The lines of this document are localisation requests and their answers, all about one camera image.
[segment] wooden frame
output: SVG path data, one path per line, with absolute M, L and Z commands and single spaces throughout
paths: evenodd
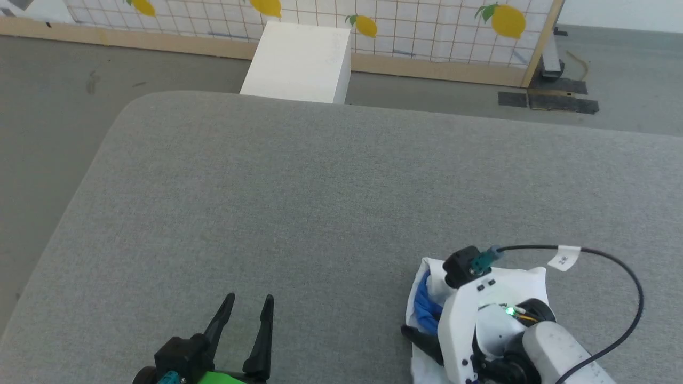
M 536 48 L 526 70 L 496 66 L 476 66 L 466 63 L 435 63 L 425 60 L 402 59 L 377 55 L 353 54 L 351 70 L 398 76 L 422 77 L 426 79 L 464 81 L 527 88 L 553 29 L 564 0 L 554 0 L 548 13 L 548 20 L 538 39 Z M 256 51 L 255 43 L 238 42 L 224 39 L 210 39 L 160 33 L 119 31 L 86 27 L 76 24 L 42 23 L 28 18 L 0 18 L 0 35 L 41 38 L 86 44 L 123 46 L 128 48 L 151 49 L 194 53 L 234 59 L 252 59 Z

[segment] white box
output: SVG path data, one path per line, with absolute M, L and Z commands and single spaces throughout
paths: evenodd
M 240 94 L 343 104 L 350 30 L 268 22 Z

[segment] gray fabric surface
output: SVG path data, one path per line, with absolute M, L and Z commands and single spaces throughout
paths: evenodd
M 399 326 L 420 258 L 467 245 L 610 251 L 646 294 L 601 360 L 679 383 L 683 139 L 389 109 L 170 92 L 107 135 L 0 341 L 0 383 L 129 383 L 237 295 L 216 364 L 239 370 L 275 296 L 273 383 L 407 383 Z M 509 252 L 506 267 L 549 252 Z M 550 271 L 589 351 L 635 289 L 606 260 Z

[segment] lemon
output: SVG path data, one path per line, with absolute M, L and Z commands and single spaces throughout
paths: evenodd
M 249 0 L 249 3 L 258 11 L 266 16 L 275 16 L 281 18 L 280 0 Z
M 156 16 L 154 7 L 152 7 L 152 4 L 150 4 L 148 0 L 126 0 L 126 2 L 145 16 Z
M 375 38 L 377 35 L 377 24 L 367 16 L 355 14 L 347 16 L 346 20 L 351 23 L 352 26 L 355 24 L 358 32 L 369 38 Z
M 491 25 L 493 30 L 500 36 L 506 38 L 520 39 L 522 32 L 527 27 L 527 21 L 524 14 L 515 7 L 510 5 L 498 5 L 498 3 L 491 5 L 483 5 L 474 15 L 475 18 L 482 13 L 484 24 L 489 18 L 493 18 Z

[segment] cable label tag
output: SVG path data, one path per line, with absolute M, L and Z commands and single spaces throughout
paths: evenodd
M 555 257 L 548 262 L 548 265 L 555 269 L 559 269 L 562 272 L 566 272 L 569 268 L 572 268 L 572 266 L 576 264 L 580 253 L 581 247 L 559 245 L 557 247 L 557 255 L 555 255 Z

